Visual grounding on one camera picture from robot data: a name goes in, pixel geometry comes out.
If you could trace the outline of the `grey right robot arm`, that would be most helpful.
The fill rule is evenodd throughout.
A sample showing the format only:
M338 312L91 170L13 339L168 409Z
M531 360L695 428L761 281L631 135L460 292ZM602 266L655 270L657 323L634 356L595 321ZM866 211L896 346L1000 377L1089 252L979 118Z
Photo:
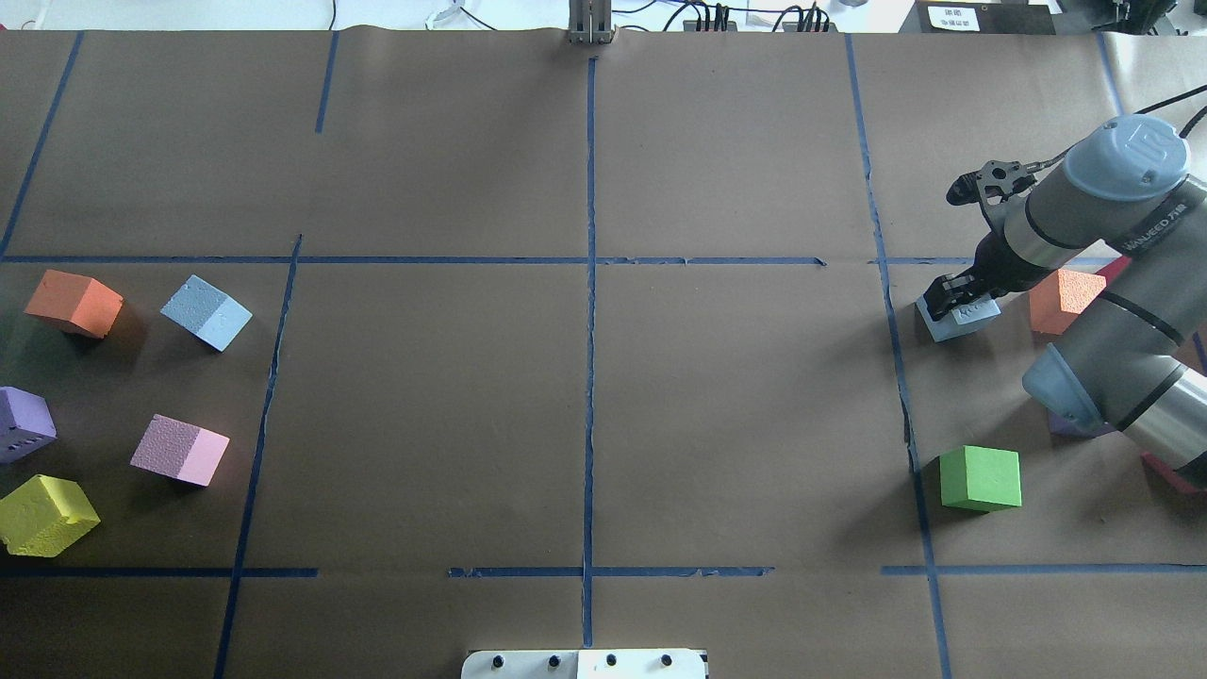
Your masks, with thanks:
M1116 116L1053 160L990 160L954 180L950 205L989 226L970 267L937 276L919 312L1034 289L1095 242L1129 265L1048 345L1024 388L1081 431L1110 425L1205 487L1205 377L1176 358L1205 323L1205 182L1168 121Z

